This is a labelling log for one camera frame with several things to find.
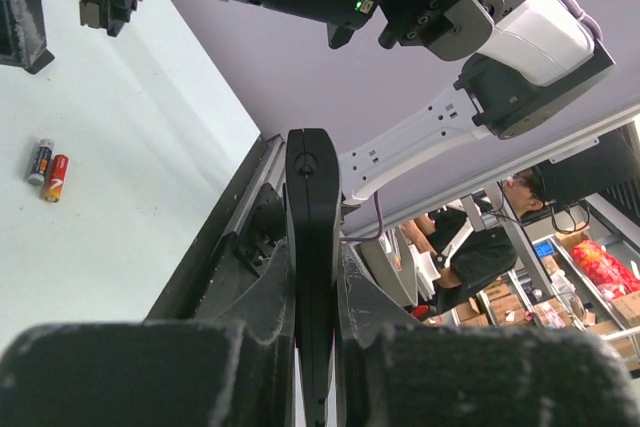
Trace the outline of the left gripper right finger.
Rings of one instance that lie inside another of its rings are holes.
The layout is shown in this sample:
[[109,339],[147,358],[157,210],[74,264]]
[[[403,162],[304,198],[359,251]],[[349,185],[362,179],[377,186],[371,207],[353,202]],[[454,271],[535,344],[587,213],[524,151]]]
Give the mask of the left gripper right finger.
[[341,426],[635,426],[617,352],[573,330],[427,327],[341,250],[337,277]]

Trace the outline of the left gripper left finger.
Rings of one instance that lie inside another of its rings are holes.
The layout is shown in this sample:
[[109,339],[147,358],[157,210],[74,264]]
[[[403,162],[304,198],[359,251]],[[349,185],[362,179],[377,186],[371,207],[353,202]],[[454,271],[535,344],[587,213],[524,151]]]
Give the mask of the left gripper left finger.
[[208,320],[49,323],[1,357],[5,426],[291,426],[297,239]]

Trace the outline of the black grey battery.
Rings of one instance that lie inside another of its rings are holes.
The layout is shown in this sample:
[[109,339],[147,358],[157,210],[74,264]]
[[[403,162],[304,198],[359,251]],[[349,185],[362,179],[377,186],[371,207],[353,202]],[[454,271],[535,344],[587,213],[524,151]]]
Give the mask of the black grey battery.
[[44,184],[52,159],[54,145],[54,141],[48,138],[41,139],[38,142],[27,176],[29,184],[33,186],[42,186]]

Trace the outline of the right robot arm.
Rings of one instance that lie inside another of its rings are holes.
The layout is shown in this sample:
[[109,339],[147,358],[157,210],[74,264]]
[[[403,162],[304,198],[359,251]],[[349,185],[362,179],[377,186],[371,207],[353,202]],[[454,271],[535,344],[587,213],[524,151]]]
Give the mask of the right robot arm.
[[[463,66],[427,107],[340,160],[343,201],[358,205],[385,184],[453,147],[509,139],[546,122],[597,84],[614,61],[597,22],[575,0],[222,0],[323,23],[345,46],[376,12],[379,44],[423,47]],[[82,25],[120,33],[141,0],[81,0]],[[51,61],[41,0],[1,0],[1,61],[37,72]]]

